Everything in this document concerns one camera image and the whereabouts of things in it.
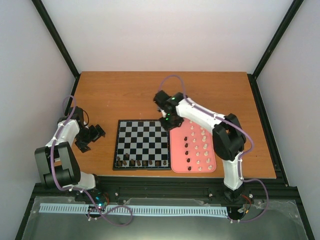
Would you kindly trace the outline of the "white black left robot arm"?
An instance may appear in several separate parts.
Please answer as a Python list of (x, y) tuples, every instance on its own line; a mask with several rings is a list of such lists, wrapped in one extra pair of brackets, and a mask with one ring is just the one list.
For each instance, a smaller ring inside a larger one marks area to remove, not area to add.
[(47, 189), (60, 191), (84, 191), (92, 201), (103, 198), (104, 188), (98, 185), (95, 174), (84, 173), (72, 150), (72, 145), (82, 152), (91, 150), (90, 143), (105, 137), (100, 125), (89, 125), (84, 115), (87, 112), (76, 106), (61, 117), (52, 139), (34, 152), (36, 165), (42, 185)]

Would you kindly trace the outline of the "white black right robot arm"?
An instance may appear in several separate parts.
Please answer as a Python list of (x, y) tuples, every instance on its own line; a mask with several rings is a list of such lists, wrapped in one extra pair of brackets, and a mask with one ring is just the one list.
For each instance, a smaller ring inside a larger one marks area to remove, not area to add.
[(244, 148), (249, 138), (242, 130), (238, 118), (234, 114), (225, 116), (210, 111), (181, 92), (169, 96), (159, 90), (153, 101), (162, 114), (159, 119), (161, 126), (171, 134), (188, 119), (212, 135), (213, 150), (223, 163), (223, 183), (227, 188), (224, 195), (228, 201), (235, 201), (242, 193), (242, 156), (246, 153)]

